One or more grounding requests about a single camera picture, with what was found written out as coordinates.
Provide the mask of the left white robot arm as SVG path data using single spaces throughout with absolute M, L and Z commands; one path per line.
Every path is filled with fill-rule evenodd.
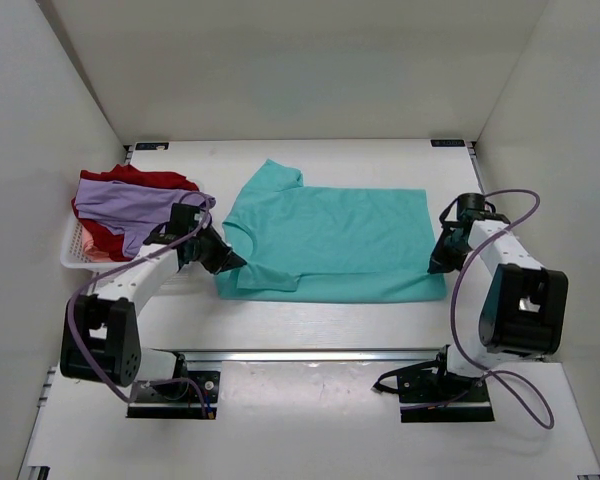
M 214 229 L 210 208 L 175 203 L 167 221 L 141 238 L 138 256 L 103 275 L 104 283 L 66 306 L 60 371 L 67 378 L 123 387 L 154 387 L 168 398 L 188 389 L 184 356 L 141 346 L 138 316 L 162 285 L 200 264 L 219 275 L 247 265 Z

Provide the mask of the red t shirt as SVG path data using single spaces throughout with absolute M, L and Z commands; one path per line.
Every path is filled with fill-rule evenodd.
M 94 173 L 83 170 L 80 172 L 80 180 L 96 180 L 96 181 L 112 181 L 118 180 L 124 183 L 164 189 L 181 188 L 190 191 L 198 191 L 198 186 L 189 181 L 185 176 L 175 172 L 154 171 L 144 172 L 136 169 L 131 165 L 117 165 L 109 172 Z M 77 210 L 74 205 L 74 198 L 71 200 L 72 209 L 78 222 L 84 226 L 91 234 L 96 235 L 99 239 L 103 239 L 109 246 L 114 243 L 114 236 L 106 233 L 104 229 L 98 226 L 95 222 L 86 220 L 80 221 L 77 217 Z

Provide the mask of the teal t shirt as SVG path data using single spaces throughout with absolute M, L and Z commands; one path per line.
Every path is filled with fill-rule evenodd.
M 439 301 L 428 271 L 435 245 L 422 189 L 307 186 L 300 170 L 266 161 L 223 222 L 243 267 L 215 284 L 226 300 L 380 304 Z

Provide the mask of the right black corner label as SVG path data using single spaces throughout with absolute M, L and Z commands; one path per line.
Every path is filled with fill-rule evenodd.
M 462 139 L 431 139 L 431 146 L 434 148 L 464 148 L 465 142 Z

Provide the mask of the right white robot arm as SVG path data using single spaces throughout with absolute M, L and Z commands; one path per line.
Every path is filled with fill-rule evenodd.
M 513 233 L 529 217 L 510 221 L 480 193 L 459 195 L 440 214 L 442 232 L 428 272 L 459 275 L 450 308 L 453 343 L 440 354 L 442 366 L 428 376 L 436 398 L 453 399 L 463 390 L 464 377 L 477 379 L 502 363 L 533 360 L 559 349 L 569 282 L 564 272 L 536 260 Z M 462 343 L 456 306 L 461 281 L 476 259 L 485 265 L 491 284 L 476 334 Z

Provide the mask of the aluminium rail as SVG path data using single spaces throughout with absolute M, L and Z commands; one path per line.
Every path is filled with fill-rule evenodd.
M 438 349 L 179 349 L 190 362 L 424 362 Z

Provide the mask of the pink t shirt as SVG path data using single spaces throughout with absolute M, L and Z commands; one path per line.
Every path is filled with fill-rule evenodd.
M 82 226 L 81 231 L 81 242 L 82 242 L 82 253 L 88 258 L 91 262 L 96 263 L 108 263 L 111 262 L 109 254 L 101 249 L 99 249 L 94 242 L 94 238 L 92 234 Z

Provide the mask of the black corner label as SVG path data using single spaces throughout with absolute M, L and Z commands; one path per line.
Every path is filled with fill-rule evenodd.
M 431 146 L 434 148 L 464 148 L 465 142 L 462 139 L 431 139 Z
M 134 146 L 135 151 L 165 151 L 168 148 L 168 142 L 138 142 Z

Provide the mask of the lavender t shirt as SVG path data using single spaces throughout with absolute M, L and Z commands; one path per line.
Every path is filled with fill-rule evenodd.
M 74 200 L 80 221 L 93 221 L 114 236 L 111 246 L 96 235 L 92 236 L 96 248 L 114 262 L 134 259 L 150 232 L 169 220 L 171 207 L 176 203 L 213 208 L 216 199 L 181 188 L 164 189 L 118 180 L 82 179 Z

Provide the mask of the left black corner label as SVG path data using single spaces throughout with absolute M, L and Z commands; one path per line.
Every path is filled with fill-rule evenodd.
M 134 146 L 135 151 L 165 151 L 168 148 L 168 142 L 138 142 Z

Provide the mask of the white plastic basket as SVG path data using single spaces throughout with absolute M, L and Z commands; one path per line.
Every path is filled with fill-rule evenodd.
M 82 225 L 74 216 L 70 216 L 65 229 L 62 247 L 60 251 L 61 265 L 67 269 L 87 270 L 93 275 L 100 275 L 103 272 L 119 267 L 120 262 L 96 262 L 92 261 L 83 252 L 82 243 Z M 198 265 L 186 265 L 179 273 L 166 280 L 159 288 L 160 295 L 182 294 L 193 292 L 194 283 L 198 281 L 203 274 L 202 268 Z

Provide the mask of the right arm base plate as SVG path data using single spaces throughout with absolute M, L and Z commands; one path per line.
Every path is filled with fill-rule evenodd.
M 406 423 L 488 423 L 495 420 L 484 382 L 450 374 L 432 362 L 382 374 L 377 393 L 396 395 Z

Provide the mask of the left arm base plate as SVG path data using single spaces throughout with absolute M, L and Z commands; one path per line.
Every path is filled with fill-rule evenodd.
M 187 374 L 202 396 L 190 383 L 162 385 L 142 390 L 127 407 L 128 419 L 215 420 L 221 387 L 219 363 L 191 363 Z

